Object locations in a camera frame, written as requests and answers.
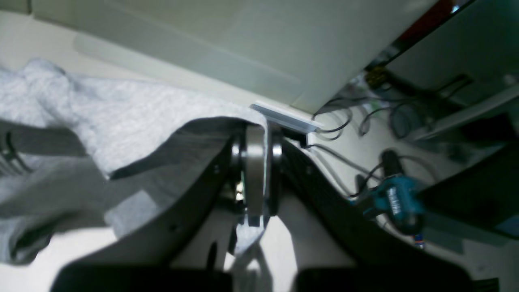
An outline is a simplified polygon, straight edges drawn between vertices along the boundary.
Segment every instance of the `gray fabric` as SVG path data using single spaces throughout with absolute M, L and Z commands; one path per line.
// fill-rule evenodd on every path
M 124 236 L 173 204 L 244 121 L 266 128 L 235 104 L 44 60 L 0 71 L 0 105 L 0 145 L 10 132 L 33 169 L 0 176 L 0 262 L 11 264 L 56 232 L 110 224 Z

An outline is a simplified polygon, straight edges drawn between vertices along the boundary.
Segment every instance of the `white floor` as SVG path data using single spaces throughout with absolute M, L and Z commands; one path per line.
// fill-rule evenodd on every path
M 125 56 L 127 68 L 138 70 L 135 64 L 142 65 L 143 62 L 147 62 L 149 67 L 144 71 L 139 70 L 146 75 L 88 57 L 75 49 L 74 42 L 77 35 L 76 31 L 35 20 L 30 16 L 0 11 L 0 67 L 18 70 L 31 58 L 40 57 L 71 72 L 108 78 L 160 79 L 174 86 L 195 89 L 246 106 L 256 100 L 263 100 L 280 107 L 288 107 L 100 40 L 97 40 L 99 46 L 103 46 L 107 54 Z M 306 113 L 291 111 L 301 117 L 309 117 Z M 361 114 L 354 110 L 354 120 L 357 125 L 360 118 Z M 325 115 L 319 119 L 327 125 L 333 125 L 333 120 Z M 355 125 L 346 127 L 343 136 L 333 142 L 323 142 L 313 136 L 310 137 L 310 140 L 326 144 L 368 169 L 377 165 L 378 156 L 382 150 L 395 148 L 401 154 L 414 155 L 427 160 L 434 165 L 442 178 L 447 178 L 462 170 L 460 165 L 448 161 L 442 155 L 424 152 L 394 140 L 382 117 L 372 121 L 370 132 L 362 139 L 359 139 L 355 131 Z M 323 156 L 344 183 L 354 190 L 353 178 L 357 173 L 334 158 L 326 154 Z M 420 166 L 406 163 L 405 167 L 409 174 L 423 181 L 432 182 L 428 173 Z M 48 291 L 59 268 L 65 263 L 114 240 L 115 237 L 109 229 L 81 230 L 57 235 L 49 247 L 42 251 L 30 266 L 9 267 L 0 264 L 0 290 L 2 292 Z M 272 274 L 278 275 L 274 278 L 274 290 L 287 291 L 290 288 L 292 277 L 296 273 L 295 258 L 293 253 L 290 253 L 290 234 L 279 220 L 274 219 L 270 222 L 262 246 Z M 500 277 L 501 291 L 514 291 L 514 276 L 517 278 L 517 271 L 513 270 L 514 257 L 519 256 L 517 243 L 508 242 L 502 247 L 496 247 L 464 240 L 463 247 L 463 254 L 444 250 L 433 244 L 428 244 L 427 250 L 462 265 L 474 279 Z

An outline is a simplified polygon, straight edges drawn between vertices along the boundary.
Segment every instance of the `power drill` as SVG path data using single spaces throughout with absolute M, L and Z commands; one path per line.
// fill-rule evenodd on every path
M 362 175 L 356 176 L 358 207 L 368 220 L 387 214 L 394 227 L 405 235 L 420 233 L 424 226 L 424 206 L 417 199 L 416 181 L 405 175 L 400 158 L 393 150 L 380 155 L 384 180 L 369 189 Z

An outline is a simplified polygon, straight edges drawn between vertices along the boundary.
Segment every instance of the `gray towel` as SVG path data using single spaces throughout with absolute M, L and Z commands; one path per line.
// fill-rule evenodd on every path
M 173 204 L 244 122 L 266 128 L 232 103 L 45 60 L 0 71 L 0 120 L 0 261 L 12 264 L 56 232 L 108 223 L 124 236 Z M 19 166 L 9 147 L 32 172 L 5 171 Z

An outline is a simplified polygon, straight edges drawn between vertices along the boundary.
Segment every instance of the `makita logo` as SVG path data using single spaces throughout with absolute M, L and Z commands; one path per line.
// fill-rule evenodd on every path
M 400 202 L 397 198 L 397 189 L 395 187 L 392 187 L 387 191 L 388 199 L 389 199 L 389 205 L 391 205 L 391 212 L 393 212 L 393 216 L 400 213 Z

